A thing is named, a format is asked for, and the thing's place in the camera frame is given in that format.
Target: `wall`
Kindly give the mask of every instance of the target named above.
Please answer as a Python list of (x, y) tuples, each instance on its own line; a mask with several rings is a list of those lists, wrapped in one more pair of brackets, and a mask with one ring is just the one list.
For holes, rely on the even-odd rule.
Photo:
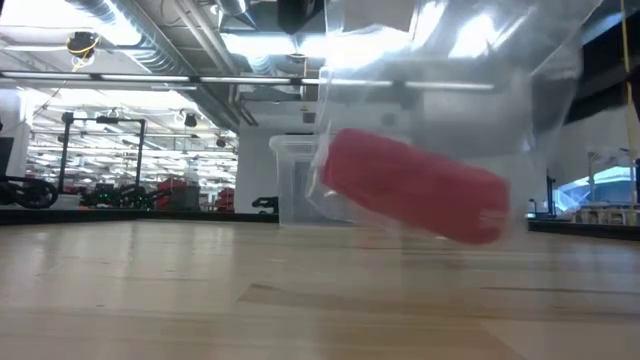
[(0, 89), (0, 121), (4, 125), (0, 136), (14, 139), (7, 166), (7, 176), (21, 177), (25, 175), (32, 112), (33, 108), (29, 106), (24, 92)]
[(269, 148), (269, 139), (283, 133), (262, 127), (240, 127), (234, 202), (236, 213), (258, 213), (265, 209), (252, 207), (255, 199), (278, 195), (278, 169)]
[[(635, 124), (634, 131), (640, 135), (637, 120)], [(602, 152), (618, 148), (629, 148), (626, 107), (602, 111), (564, 126), (550, 155), (549, 174), (556, 179), (556, 186), (583, 178), (589, 173), (589, 151)], [(605, 165), (594, 168), (595, 172), (602, 170), (606, 170)]]

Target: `ceiling light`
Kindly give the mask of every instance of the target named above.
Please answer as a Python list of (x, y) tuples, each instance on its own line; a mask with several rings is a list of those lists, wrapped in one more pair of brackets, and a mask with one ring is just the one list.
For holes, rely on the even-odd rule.
[(118, 129), (117, 127), (111, 126), (111, 125), (105, 125), (104, 126), (104, 130), (105, 131), (111, 131), (111, 132), (114, 132), (116, 134), (122, 134), (124, 132), (124, 131)]
[(188, 76), (173, 75), (102, 75), (102, 79), (109, 81), (144, 81), (144, 82), (189, 82)]
[(413, 28), (412, 48), (421, 48), (427, 43), (427, 40), (429, 40), (431, 34), (440, 23), (445, 8), (446, 2), (442, 1), (431, 1), (422, 7)]
[[(81, 153), (81, 154), (121, 154), (121, 153), (133, 153), (130, 149), (126, 148), (82, 148), (82, 147), (69, 147), (67, 150), (70, 153)], [(29, 146), (29, 151), (62, 151), (62, 146)], [(145, 150), (146, 156), (175, 156), (175, 157), (185, 157), (182, 155), (181, 150)], [(211, 151), (211, 150), (189, 150), (189, 154), (187, 157), (193, 157), (193, 155), (201, 155), (201, 156), (215, 156), (217, 158), (234, 158), (232, 152), (229, 151)]]
[(28, 71), (3, 71), (0, 74), (7, 78), (13, 79), (47, 79), (47, 80), (89, 80), (89, 74), (69, 74), (69, 73), (50, 73), (50, 72), (28, 72)]
[(32, 161), (40, 165), (49, 165), (49, 162), (45, 160), (33, 159)]
[(223, 76), (203, 76), (200, 78), (203, 83), (213, 84), (242, 84), (242, 85), (291, 85), (291, 78), (267, 78), (267, 77), (223, 77)]
[(198, 134), (146, 134), (145, 137), (148, 138), (188, 138), (188, 139), (199, 139), (200, 136)]
[(366, 34), (310, 35), (304, 37), (298, 52), (312, 58), (326, 58), (329, 66), (362, 67), (387, 52), (402, 49), (408, 40), (406, 32), (390, 28)]
[(244, 56), (289, 55), (296, 47), (288, 35), (235, 35), (220, 34), (227, 50)]
[(184, 118), (184, 126), (194, 128), (198, 126), (198, 121), (196, 120), (195, 114), (187, 114)]
[(460, 31), (450, 58), (475, 58), (487, 51), (500, 33), (494, 28), (493, 20), (482, 14), (469, 20)]
[(53, 156), (53, 155), (49, 155), (49, 154), (37, 154), (36, 157), (40, 158), (42, 160), (48, 160), (48, 161), (58, 160), (57, 156)]
[(136, 45), (142, 40), (142, 35), (134, 27), (130, 20), (124, 16), (111, 0), (103, 0), (109, 10), (115, 15), (109, 19), (108, 24), (100, 24), (98, 32), (114, 45)]

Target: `wooden floor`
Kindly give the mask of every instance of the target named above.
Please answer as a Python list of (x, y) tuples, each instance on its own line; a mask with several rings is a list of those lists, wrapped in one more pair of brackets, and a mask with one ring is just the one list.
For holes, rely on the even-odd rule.
[(0, 228), (1, 359), (640, 359), (640, 246), (365, 230)]

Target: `red machine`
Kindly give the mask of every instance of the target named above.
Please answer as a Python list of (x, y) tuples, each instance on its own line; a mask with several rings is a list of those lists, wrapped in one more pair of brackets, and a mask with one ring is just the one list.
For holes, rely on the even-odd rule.
[[(167, 180), (158, 183), (158, 190), (173, 190), (175, 188), (186, 188), (187, 182), (184, 180), (175, 179), (173, 177), (168, 178)], [(169, 210), (169, 203), (171, 201), (171, 197), (163, 197), (156, 201), (156, 208), (158, 210)]]
[(235, 212), (236, 209), (233, 205), (236, 197), (236, 191), (231, 188), (222, 189), (218, 193), (218, 200), (216, 200), (216, 205), (218, 207), (218, 212)]

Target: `clear plastic bag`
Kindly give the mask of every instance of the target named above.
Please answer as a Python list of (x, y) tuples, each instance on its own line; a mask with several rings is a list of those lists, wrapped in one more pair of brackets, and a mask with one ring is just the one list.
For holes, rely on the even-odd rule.
[(337, 220), (466, 243), (524, 224), (597, 5), (327, 1), (308, 199)]

